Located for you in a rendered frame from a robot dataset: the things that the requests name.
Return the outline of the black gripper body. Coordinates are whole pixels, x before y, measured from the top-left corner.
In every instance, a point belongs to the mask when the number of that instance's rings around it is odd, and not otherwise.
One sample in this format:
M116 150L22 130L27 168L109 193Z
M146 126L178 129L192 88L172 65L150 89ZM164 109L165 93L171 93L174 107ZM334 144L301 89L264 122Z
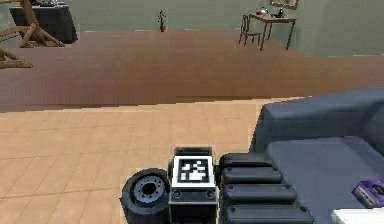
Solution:
M120 197L127 224L170 224L169 192L164 169L147 168L132 175Z

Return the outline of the grey blue sofa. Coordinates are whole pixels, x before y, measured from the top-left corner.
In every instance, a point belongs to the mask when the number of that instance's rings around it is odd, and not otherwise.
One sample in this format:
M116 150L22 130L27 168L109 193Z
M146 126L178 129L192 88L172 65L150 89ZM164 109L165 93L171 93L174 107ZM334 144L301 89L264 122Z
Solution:
M268 156L314 224L336 209L361 209L361 181L384 179L384 87L267 103L249 151Z

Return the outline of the potted house plant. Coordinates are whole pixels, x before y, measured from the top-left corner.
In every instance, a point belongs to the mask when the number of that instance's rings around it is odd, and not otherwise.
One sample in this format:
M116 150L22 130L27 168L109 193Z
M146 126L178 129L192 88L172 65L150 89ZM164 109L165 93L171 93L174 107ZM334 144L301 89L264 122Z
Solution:
M159 28L161 32L165 32L166 30L165 19L166 19L165 12L163 10L160 10L158 14L158 22L160 24Z

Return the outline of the brown wooden chair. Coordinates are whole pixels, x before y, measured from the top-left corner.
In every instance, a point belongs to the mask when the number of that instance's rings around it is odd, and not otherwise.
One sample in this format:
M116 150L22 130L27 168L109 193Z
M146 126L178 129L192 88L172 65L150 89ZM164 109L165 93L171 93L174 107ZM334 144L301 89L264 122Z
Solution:
M261 33L250 31L250 18L248 15L243 15L241 20L240 35L238 43L244 41L243 45L247 44L248 38L251 37L251 42L257 41L257 45L260 45Z

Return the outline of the dark grey cabinet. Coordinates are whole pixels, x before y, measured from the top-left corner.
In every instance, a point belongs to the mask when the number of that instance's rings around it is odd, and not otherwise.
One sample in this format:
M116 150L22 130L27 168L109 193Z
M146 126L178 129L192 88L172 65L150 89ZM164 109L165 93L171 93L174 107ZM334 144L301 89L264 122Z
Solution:
M76 29L70 13L70 7L68 5L52 7L34 7L32 5L32 8L41 28L48 32L50 35L65 45L72 44L77 40ZM15 25L28 25L20 4L19 7L10 7L9 10L13 16Z

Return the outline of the light wooden chair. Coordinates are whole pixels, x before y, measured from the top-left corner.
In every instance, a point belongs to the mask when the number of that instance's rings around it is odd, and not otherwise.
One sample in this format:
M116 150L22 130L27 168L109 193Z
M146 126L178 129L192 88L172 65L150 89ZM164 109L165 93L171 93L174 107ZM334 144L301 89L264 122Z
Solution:
M21 48L65 46L64 43L41 28L29 0L0 0L0 4L9 4L13 2L20 4L28 25L15 25L13 27L0 30L0 37L5 37L14 33L20 34L23 32L24 36L22 37L22 41L19 44Z

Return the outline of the white flat object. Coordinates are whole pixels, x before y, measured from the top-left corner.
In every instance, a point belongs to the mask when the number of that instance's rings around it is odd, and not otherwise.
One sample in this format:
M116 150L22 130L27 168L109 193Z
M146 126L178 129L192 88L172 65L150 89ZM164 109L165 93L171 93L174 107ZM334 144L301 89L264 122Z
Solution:
M339 209L331 213L331 224L384 224L384 208Z

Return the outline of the brown wooden table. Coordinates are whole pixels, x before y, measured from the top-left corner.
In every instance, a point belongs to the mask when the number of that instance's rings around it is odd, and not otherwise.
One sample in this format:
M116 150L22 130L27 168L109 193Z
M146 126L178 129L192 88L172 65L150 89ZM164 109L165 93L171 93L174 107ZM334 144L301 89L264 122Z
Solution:
M286 43L285 49L288 50L290 47L291 43L291 38L293 34L293 29L295 27L297 18L295 16L289 15L289 16L284 16L283 18L275 18L271 15L257 15L255 13L249 14L249 17L252 19L256 19L264 24L263 26L263 32L262 32L262 38L261 38L261 44L260 44L260 50L263 50L264 48L264 43L265 39L270 38L270 34L267 32L271 31L272 25L275 23L278 24L284 24L284 23L289 23L291 25L289 34L288 34L288 40Z

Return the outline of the purple box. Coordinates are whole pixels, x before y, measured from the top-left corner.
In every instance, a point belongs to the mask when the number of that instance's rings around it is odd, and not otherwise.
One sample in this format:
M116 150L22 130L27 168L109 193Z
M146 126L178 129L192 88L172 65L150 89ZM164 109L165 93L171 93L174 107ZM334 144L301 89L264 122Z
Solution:
M384 179L360 181L352 190L355 198L368 209L384 207Z

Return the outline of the light wooden frame piece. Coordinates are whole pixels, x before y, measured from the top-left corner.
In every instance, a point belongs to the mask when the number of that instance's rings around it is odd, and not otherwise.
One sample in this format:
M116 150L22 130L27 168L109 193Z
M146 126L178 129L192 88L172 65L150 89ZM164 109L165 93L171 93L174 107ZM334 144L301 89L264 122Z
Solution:
M0 69L32 67L33 65L26 60L0 48Z

